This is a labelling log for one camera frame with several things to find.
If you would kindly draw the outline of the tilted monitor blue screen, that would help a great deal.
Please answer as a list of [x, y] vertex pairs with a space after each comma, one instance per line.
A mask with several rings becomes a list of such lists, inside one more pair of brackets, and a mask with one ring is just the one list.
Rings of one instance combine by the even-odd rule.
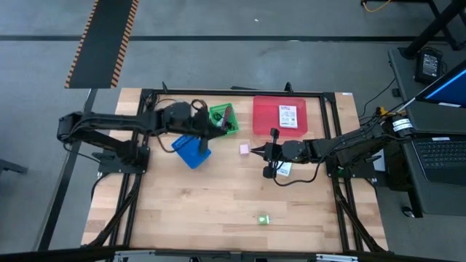
[[466, 60], [415, 97], [416, 101], [466, 108]]

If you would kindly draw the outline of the black laptop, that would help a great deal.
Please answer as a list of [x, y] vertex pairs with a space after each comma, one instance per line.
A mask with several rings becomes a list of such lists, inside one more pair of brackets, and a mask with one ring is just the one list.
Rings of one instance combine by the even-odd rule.
[[466, 135], [414, 138], [412, 143], [429, 182], [466, 186]]

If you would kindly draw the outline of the black aluminium table frame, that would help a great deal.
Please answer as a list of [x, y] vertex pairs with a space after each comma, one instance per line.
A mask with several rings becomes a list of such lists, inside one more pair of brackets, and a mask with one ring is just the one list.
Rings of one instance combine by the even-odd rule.
[[[266, 162], [255, 154], [240, 155], [240, 145], [251, 148], [270, 141], [270, 135], [253, 133], [253, 96], [161, 95], [179, 100], [203, 99], [209, 106], [231, 103], [240, 130], [208, 143], [212, 154], [191, 169], [175, 153], [164, 152], [149, 138], [148, 170], [136, 203], [129, 246], [171, 250], [343, 251], [332, 181], [322, 164], [312, 183], [280, 187], [262, 176]], [[335, 126], [331, 102], [303, 98], [307, 104], [308, 131], [304, 139], [335, 137], [359, 127], [350, 94], [336, 93], [340, 127]], [[320, 102], [324, 99], [328, 127]], [[95, 188], [80, 244], [94, 240], [115, 213], [122, 175], [109, 175]], [[376, 243], [387, 249], [374, 188], [365, 180], [351, 179], [358, 218]], [[268, 215], [269, 225], [258, 216]]]

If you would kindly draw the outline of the black stand leg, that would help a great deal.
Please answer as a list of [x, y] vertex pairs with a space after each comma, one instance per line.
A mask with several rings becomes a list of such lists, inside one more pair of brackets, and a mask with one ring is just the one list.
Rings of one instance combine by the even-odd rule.
[[407, 48], [400, 49], [400, 54], [406, 59], [412, 59], [426, 43], [439, 31], [444, 29], [453, 18], [466, 7], [466, 0], [452, 0], [452, 2], [429, 24], [423, 32], [411, 42]]

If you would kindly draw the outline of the green plastic basket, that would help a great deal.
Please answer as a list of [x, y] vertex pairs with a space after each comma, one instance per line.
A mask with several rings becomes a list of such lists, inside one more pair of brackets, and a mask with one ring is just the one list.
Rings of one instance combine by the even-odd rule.
[[227, 128], [227, 135], [236, 133], [240, 128], [231, 103], [225, 103], [209, 108], [210, 119], [217, 127]]

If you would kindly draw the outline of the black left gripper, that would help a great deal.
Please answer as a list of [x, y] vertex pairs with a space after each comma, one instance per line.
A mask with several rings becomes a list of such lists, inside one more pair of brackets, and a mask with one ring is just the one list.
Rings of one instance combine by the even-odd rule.
[[227, 128], [215, 126], [209, 117], [209, 112], [206, 108], [201, 108], [193, 116], [192, 127], [196, 130], [197, 136], [200, 138], [198, 150], [200, 153], [205, 153], [208, 149], [208, 141], [223, 137], [227, 134]]

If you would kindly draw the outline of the black power adapter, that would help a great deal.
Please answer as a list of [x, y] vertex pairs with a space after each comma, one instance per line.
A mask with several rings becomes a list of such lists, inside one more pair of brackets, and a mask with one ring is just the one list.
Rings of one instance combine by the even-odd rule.
[[414, 81], [432, 84], [441, 74], [443, 53], [433, 48], [421, 49], [416, 57]]

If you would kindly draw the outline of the blue plastic basket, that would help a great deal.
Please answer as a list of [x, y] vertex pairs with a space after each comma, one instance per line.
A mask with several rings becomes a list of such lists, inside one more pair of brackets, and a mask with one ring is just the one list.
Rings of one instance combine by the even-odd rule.
[[209, 148], [202, 154], [199, 152], [200, 139], [194, 136], [182, 135], [171, 146], [191, 169], [198, 168], [211, 155]]

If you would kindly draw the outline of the red translucent plastic bin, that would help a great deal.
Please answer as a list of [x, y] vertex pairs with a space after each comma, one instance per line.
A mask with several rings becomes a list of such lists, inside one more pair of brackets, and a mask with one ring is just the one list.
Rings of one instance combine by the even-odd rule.
[[[280, 106], [295, 108], [293, 117], [297, 127], [280, 126]], [[253, 98], [253, 133], [269, 135], [272, 128], [277, 128], [281, 136], [297, 138], [308, 131], [307, 104], [303, 98], [255, 96]]]

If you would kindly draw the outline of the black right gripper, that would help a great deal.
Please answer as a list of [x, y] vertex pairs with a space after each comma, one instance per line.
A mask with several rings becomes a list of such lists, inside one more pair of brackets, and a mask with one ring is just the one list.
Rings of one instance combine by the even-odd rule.
[[278, 144], [280, 131], [276, 128], [270, 130], [272, 142], [252, 148], [251, 153], [257, 154], [268, 162], [263, 169], [265, 178], [276, 178], [279, 163], [306, 164], [309, 163], [309, 152], [306, 143], [298, 140], [287, 140], [283, 144]]

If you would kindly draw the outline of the black hazard-striped floor mat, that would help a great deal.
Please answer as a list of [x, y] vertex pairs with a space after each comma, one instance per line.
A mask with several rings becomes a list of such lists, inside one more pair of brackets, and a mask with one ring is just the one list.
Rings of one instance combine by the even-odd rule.
[[140, 0], [95, 0], [66, 89], [117, 87]]

